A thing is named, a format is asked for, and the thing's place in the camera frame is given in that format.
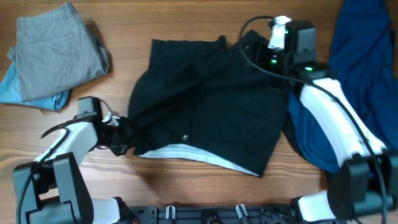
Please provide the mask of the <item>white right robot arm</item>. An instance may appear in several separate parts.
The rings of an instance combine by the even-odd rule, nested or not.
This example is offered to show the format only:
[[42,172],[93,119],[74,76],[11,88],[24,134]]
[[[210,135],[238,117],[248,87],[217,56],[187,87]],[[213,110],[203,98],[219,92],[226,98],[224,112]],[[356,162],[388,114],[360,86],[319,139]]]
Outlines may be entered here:
[[339,171],[328,190],[291,201],[291,223],[331,223],[397,209],[397,153],[363,124],[331,69],[316,51],[280,49],[265,59],[265,74],[283,80],[315,117],[332,145]]

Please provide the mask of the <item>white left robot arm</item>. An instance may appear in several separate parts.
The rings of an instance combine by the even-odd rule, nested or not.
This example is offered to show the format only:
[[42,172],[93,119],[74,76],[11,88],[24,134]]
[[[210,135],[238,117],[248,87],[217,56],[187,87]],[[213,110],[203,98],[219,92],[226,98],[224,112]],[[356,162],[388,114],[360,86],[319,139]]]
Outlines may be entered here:
[[127,121],[111,114],[76,116],[50,128],[61,135],[34,161],[13,171],[17,223],[139,223],[137,215],[119,197],[93,199],[79,165],[96,147],[125,154]]

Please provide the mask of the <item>black shorts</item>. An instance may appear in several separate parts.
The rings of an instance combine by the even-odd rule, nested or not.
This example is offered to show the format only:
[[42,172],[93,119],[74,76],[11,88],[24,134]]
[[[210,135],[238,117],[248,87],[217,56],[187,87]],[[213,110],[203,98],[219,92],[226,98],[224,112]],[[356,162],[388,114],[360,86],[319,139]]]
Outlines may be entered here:
[[288,92],[240,54],[264,43],[248,32],[216,41],[153,40],[128,106],[135,155],[189,159],[261,177],[287,119]]

